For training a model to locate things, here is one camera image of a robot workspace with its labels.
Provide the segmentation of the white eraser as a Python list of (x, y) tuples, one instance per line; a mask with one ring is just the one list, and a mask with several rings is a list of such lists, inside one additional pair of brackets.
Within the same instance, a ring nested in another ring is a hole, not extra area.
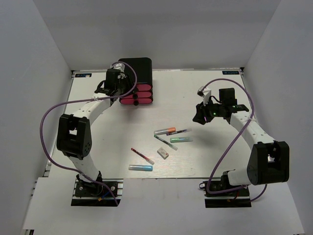
[(163, 158), (166, 159), (169, 157), (169, 153), (162, 147), (157, 150), (157, 153)]

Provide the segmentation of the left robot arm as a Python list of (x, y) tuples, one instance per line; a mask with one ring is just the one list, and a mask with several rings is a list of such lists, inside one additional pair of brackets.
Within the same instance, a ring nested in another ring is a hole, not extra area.
[(73, 114), (63, 114), (59, 118), (57, 149), (61, 151), (79, 171), (78, 178), (87, 182), (87, 190), (92, 195), (103, 191), (103, 183), (98, 180), (100, 171), (93, 163), (91, 126), (117, 97), (130, 91), (134, 86), (124, 66), (108, 69), (106, 78), (100, 82), (91, 101), (86, 102)]

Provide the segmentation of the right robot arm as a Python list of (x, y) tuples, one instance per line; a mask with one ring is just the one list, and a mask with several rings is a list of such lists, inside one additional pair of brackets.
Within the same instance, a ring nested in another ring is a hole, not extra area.
[(201, 125), (214, 118), (223, 118), (238, 131), (248, 144), (251, 154), (246, 166), (225, 171), (215, 185), (207, 182), (210, 194), (233, 195), (249, 185), (284, 183), (290, 176), (290, 147), (285, 141), (277, 141), (253, 120), (249, 109), (238, 104), (234, 88), (220, 89), (219, 98), (210, 89), (200, 87), (197, 94), (203, 101), (196, 106), (193, 122)]

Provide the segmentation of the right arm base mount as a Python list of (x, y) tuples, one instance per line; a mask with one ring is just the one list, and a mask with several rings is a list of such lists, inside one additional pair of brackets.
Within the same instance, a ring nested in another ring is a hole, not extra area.
[(204, 191), (205, 207), (210, 209), (217, 208), (250, 208), (250, 193), (248, 188), (211, 194), (206, 190), (207, 181), (203, 181), (199, 184), (199, 189)]

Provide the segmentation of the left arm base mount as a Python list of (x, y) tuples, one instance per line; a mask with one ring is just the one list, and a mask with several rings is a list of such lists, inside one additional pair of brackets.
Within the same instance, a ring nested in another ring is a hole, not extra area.
[[(122, 199), (123, 179), (103, 179), (103, 183), (110, 188), (119, 203)], [(106, 187), (100, 185), (92, 187), (90, 183), (83, 183), (76, 179), (71, 206), (117, 207), (117, 204)]]

